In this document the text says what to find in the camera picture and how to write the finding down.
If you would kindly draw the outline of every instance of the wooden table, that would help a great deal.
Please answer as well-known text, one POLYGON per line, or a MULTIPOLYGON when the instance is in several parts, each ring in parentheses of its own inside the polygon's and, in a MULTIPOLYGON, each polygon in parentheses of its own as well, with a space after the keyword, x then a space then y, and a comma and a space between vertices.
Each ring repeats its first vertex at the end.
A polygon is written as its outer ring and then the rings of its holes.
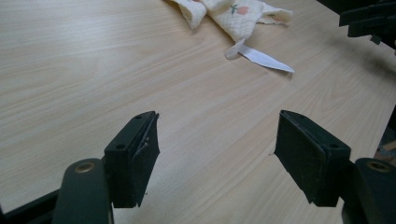
POLYGON ((134 115, 156 110, 161 154, 140 208, 116 223, 342 223, 308 204, 275 150, 278 113, 302 113, 373 157, 396 104, 396 57, 348 38, 312 1, 270 0, 288 25, 257 25, 247 45, 288 75, 228 61, 211 19, 191 31, 153 1, 0 2, 0 203, 8 212, 60 187, 65 168, 101 158, 134 115))

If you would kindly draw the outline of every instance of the floral fabric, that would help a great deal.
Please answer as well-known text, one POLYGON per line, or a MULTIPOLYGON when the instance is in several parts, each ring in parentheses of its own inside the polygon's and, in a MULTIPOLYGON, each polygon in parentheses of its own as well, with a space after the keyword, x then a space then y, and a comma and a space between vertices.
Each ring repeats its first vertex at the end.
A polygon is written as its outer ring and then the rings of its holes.
POLYGON ((262 0, 171 0, 178 3, 183 17, 191 29, 209 15, 230 37, 238 43, 227 52, 227 58, 238 53, 238 46, 248 40, 257 22, 280 24, 291 19, 292 12, 271 7, 262 0))

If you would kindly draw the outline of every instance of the black plastic part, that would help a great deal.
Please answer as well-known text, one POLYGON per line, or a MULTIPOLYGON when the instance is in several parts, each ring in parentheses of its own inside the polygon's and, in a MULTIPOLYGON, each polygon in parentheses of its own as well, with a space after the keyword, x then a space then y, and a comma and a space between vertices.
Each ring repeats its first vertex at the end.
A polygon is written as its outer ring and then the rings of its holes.
POLYGON ((378 2, 378 0, 318 0, 318 2, 333 12, 341 14, 342 12, 358 7, 368 7, 378 2))
POLYGON ((396 223, 396 168, 367 158, 355 164, 353 179, 369 223, 396 223))
POLYGON ((282 110, 275 154, 310 203, 336 206, 337 178, 350 164, 349 146, 311 119, 282 110))
POLYGON ((158 148, 154 111, 131 119, 105 149, 109 194, 115 208, 140 206, 146 193, 158 148))
POLYGON ((99 159, 70 165, 59 190, 52 224, 113 223, 105 167, 99 159))
POLYGON ((373 35, 379 41, 396 49, 395 0, 318 0, 340 15, 340 26, 349 25, 349 37, 373 35))
POLYGON ((55 190, 6 214, 2 212, 0 223, 50 223, 52 221, 53 209, 58 198, 58 191, 59 190, 55 190))

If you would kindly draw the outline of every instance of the screw hole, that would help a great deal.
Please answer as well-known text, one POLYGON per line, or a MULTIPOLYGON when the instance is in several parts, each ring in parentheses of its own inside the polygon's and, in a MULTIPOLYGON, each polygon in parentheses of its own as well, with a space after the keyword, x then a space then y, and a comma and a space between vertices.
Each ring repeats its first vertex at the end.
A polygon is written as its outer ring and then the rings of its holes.
POLYGON ((124 149, 124 148, 125 148, 125 145, 123 145, 123 144, 119 144, 116 146, 116 149, 124 149))
POLYGON ((390 172, 390 168, 382 163, 379 163, 377 161, 369 161, 367 162, 367 166, 370 167, 372 170, 382 172, 382 173, 387 173, 390 172))
POLYGON ((82 164, 79 164, 76 168, 75 168, 75 172, 78 174, 82 174, 82 173, 86 173, 89 172, 90 170, 92 170, 95 167, 95 164, 93 162, 83 162, 82 164))

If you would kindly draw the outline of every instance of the white fabric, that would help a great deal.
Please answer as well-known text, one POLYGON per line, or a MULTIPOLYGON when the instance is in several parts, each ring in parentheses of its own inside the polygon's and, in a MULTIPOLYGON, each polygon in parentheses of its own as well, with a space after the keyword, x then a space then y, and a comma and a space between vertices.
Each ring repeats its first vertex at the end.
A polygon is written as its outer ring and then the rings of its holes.
MULTIPOLYGON (((292 12, 271 7, 262 0, 171 0, 178 3, 183 17, 191 29, 195 29, 205 14, 208 14, 232 39, 235 45, 227 50, 227 59, 234 58, 238 52, 254 63, 266 66, 273 63, 267 55, 244 45, 253 34, 256 23, 280 24, 291 19, 292 12)), ((288 66, 277 66, 291 72, 288 66)))

